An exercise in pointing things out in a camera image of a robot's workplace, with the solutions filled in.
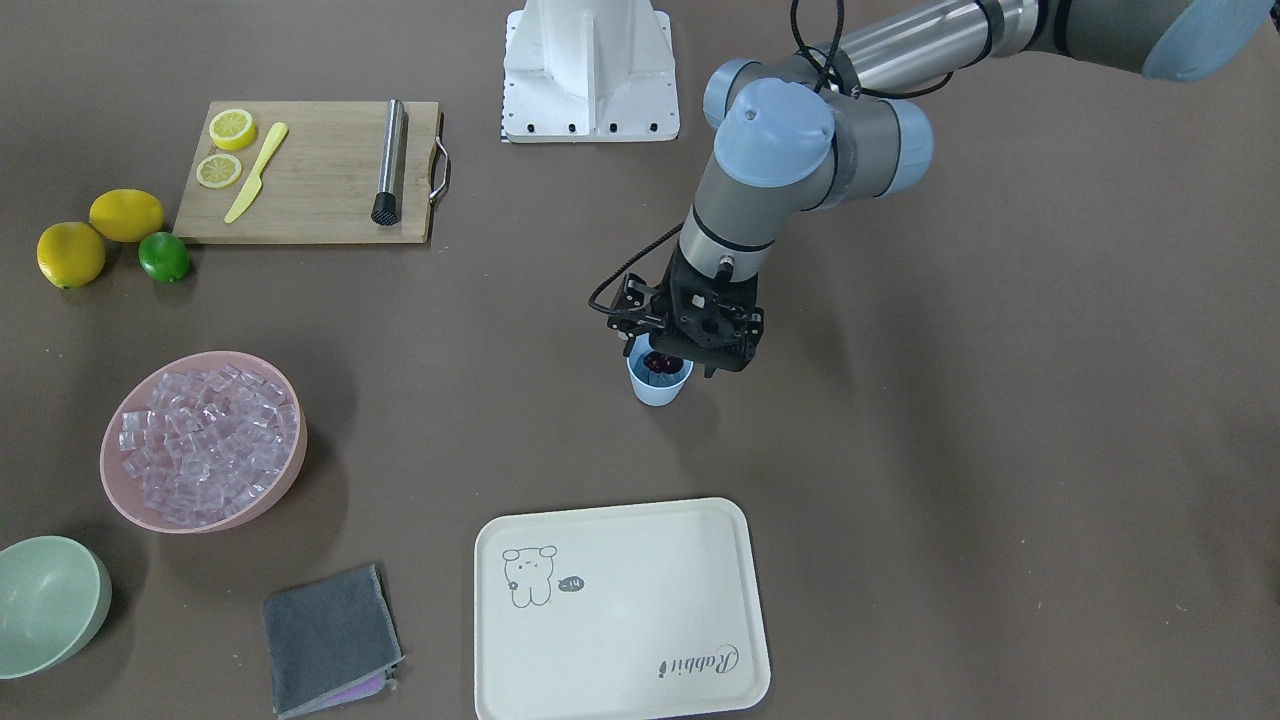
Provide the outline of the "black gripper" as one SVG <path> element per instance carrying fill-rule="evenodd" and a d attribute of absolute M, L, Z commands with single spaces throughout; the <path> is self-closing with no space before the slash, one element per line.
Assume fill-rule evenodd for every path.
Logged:
<path fill-rule="evenodd" d="M 703 275 L 675 250 L 655 299 L 663 320 L 655 350 L 701 364 L 707 375 L 744 370 L 764 333 L 758 286 L 755 277 L 736 282 Z"/>

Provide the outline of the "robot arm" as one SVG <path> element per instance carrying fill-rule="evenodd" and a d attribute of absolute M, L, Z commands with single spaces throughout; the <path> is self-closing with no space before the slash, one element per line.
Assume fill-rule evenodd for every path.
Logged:
<path fill-rule="evenodd" d="M 758 275 L 792 214 L 913 187 L 934 132 L 915 99 L 955 72 L 1024 51 L 1190 83 L 1251 41 L 1275 1 L 932 1 L 774 63 L 708 81 L 716 137 L 657 287 L 628 275 L 609 324 L 632 343 L 740 372 L 764 332 Z"/>

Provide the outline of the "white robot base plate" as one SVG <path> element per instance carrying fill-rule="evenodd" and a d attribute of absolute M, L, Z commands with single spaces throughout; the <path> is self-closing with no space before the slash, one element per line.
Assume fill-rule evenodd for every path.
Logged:
<path fill-rule="evenodd" d="M 527 1 L 506 17 L 500 137 L 639 143 L 678 137 L 672 23 L 649 1 Z"/>

